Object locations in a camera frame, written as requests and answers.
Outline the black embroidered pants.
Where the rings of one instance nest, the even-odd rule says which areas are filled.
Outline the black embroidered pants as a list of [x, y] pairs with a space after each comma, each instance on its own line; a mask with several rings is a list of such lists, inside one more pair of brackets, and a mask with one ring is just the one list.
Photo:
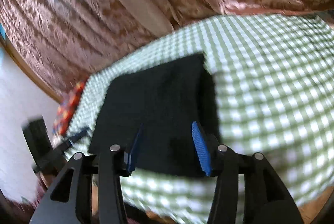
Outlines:
[[142, 133], [137, 168], [155, 173], [204, 176], [192, 139], [219, 133], [215, 86], [195, 53], [111, 81], [98, 114], [89, 153], [129, 146]]

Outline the multicolour checked pillow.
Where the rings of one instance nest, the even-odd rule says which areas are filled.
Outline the multicolour checked pillow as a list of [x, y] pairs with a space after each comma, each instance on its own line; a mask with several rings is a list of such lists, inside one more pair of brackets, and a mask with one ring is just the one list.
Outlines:
[[63, 98], [58, 106], [57, 115], [53, 123], [53, 134], [65, 136], [71, 119], [79, 105], [87, 79], [78, 82], [74, 88]]

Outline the green white checked bedsheet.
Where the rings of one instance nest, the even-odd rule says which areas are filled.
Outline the green white checked bedsheet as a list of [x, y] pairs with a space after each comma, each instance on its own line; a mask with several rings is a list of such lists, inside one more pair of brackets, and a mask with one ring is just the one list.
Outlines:
[[95, 128], [110, 82], [196, 52], [213, 75], [219, 133], [261, 152], [297, 205], [333, 185], [333, 29], [319, 16], [215, 16], [90, 76], [68, 132]]

